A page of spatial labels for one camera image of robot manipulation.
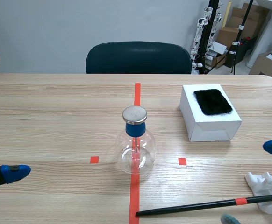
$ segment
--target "metal stand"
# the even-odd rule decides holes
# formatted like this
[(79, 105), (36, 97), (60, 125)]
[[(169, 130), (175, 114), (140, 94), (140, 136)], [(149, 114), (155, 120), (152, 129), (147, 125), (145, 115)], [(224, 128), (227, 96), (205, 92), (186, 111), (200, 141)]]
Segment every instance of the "metal stand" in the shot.
[[(253, 0), (250, 0), (248, 8), (247, 8), (245, 16), (244, 16), (244, 19), (242, 21), (242, 24), (239, 26), (239, 32), (238, 32), (237, 38), (233, 42), (233, 44), (230, 46), (230, 48), (229, 48), (229, 50), (228, 50), (228, 52), (226, 54), (226, 56), (229, 55), (229, 54), (234, 55), (234, 57), (233, 57), (233, 59), (234, 59), (233, 60), (233, 68), (232, 68), (232, 72), (234, 72), (234, 74), (235, 74), (235, 70), (236, 70), (236, 53), (237, 53), (237, 51), (239, 49), (241, 34), (242, 34), (243, 29), (244, 29), (245, 22), (247, 20), (247, 17), (248, 17), (249, 11), (251, 9), (252, 3), (253, 3)], [(213, 66), (213, 68), (215, 68), (225, 57), (223, 57), (219, 62), (217, 62), (216, 65)], [(204, 72), (203, 74), (208, 74), (211, 70), (213, 70), (213, 68), (211, 68), (210, 70), (207, 70), (205, 68), (205, 71), (207, 71), (207, 72)]]
[(205, 72), (206, 72), (205, 59), (206, 59), (207, 47), (208, 47), (208, 43), (210, 42), (210, 39), (213, 39), (213, 36), (214, 36), (214, 33), (211, 33), (211, 31), (212, 31), (214, 19), (216, 16), (216, 12), (218, 9), (218, 4), (219, 4), (219, 0), (210, 0), (210, 2), (209, 2), (208, 7), (212, 8), (213, 11), (212, 11), (210, 20), (208, 22), (208, 25), (202, 31), (201, 40), (200, 40), (200, 47), (198, 49), (198, 55), (200, 55), (200, 56), (196, 59), (197, 64), (199, 64), (199, 63), (202, 64), (202, 67), (198, 68), (198, 70), (200, 71), (200, 74), (205, 74)]

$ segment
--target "black foam pad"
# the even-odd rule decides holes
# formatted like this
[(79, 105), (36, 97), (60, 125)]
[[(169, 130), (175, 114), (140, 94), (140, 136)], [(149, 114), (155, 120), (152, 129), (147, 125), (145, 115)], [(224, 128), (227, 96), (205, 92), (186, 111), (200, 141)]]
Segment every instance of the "black foam pad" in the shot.
[(194, 95), (205, 115), (225, 114), (233, 110), (219, 90), (198, 90)]

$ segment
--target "white wall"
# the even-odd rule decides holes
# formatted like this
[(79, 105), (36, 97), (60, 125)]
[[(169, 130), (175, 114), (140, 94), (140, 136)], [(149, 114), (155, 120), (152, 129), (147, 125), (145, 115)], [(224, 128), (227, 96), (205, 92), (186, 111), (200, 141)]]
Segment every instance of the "white wall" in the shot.
[[(228, 1), (220, 1), (222, 15)], [(87, 53), (104, 42), (167, 42), (189, 50), (208, 2), (0, 0), (0, 72), (85, 73)]]

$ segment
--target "chair backrest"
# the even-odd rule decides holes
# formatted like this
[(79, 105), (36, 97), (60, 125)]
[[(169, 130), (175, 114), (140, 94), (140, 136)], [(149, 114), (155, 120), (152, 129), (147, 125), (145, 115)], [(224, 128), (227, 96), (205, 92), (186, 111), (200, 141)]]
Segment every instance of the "chair backrest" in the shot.
[(86, 60), (93, 74), (191, 74), (184, 48), (158, 42), (114, 42), (95, 46)]

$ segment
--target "round bottom flask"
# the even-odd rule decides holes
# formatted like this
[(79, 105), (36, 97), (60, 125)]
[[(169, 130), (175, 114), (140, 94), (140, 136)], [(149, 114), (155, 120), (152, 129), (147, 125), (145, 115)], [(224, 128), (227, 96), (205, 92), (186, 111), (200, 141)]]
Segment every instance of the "round bottom flask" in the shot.
[(129, 174), (146, 173), (156, 157), (154, 136), (145, 126), (147, 112), (143, 107), (130, 106), (123, 111), (122, 117), (126, 129), (116, 139), (117, 163)]

